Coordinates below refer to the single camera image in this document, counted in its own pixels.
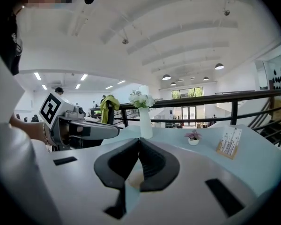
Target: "table surface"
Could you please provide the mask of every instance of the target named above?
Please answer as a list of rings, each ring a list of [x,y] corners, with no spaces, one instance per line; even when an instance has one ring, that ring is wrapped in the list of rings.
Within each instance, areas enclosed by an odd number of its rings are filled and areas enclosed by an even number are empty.
[[[239,177],[256,196],[260,196],[277,186],[281,180],[281,149],[247,126],[236,125],[235,127],[242,129],[242,135],[233,160],[216,152],[224,127],[196,129],[202,135],[202,139],[196,146],[189,145],[187,137],[184,137],[193,129],[154,127],[151,140],[195,151],[209,157]],[[122,129],[117,137],[105,139],[102,145],[108,146],[109,143],[136,137],[141,137],[140,127],[128,126]]]

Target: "bracelet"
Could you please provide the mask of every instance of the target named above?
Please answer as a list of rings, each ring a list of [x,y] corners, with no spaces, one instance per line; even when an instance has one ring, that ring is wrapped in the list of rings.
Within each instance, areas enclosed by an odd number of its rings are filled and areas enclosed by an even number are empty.
[[[46,147],[48,149],[48,152],[51,152],[49,147],[48,147],[48,145],[49,146],[51,146],[51,145],[49,144],[49,139],[47,137],[47,133],[46,133],[46,130],[45,130],[45,123],[43,123],[43,134],[44,134],[44,139],[45,139],[45,145],[46,145]]]

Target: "window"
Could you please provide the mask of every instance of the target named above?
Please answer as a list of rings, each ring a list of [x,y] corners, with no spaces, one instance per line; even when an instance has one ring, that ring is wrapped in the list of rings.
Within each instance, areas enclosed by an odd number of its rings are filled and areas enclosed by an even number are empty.
[[[194,98],[194,97],[201,97],[204,96],[203,88],[188,88],[188,89],[181,89],[181,90],[174,90],[172,91],[172,98],[179,99],[179,98]]]

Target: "small potted plant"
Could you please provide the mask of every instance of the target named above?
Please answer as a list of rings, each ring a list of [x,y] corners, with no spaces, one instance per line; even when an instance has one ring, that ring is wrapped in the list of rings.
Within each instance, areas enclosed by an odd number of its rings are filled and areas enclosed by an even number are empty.
[[[185,134],[184,137],[188,137],[188,143],[192,146],[195,146],[198,144],[201,134],[194,130],[192,133]]]

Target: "black hair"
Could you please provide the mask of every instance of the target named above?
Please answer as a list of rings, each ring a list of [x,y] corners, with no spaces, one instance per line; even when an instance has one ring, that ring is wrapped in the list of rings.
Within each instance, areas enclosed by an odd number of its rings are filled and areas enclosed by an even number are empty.
[[[55,92],[57,92],[57,93],[61,92],[62,94],[64,94],[64,90],[60,87],[56,88]]]

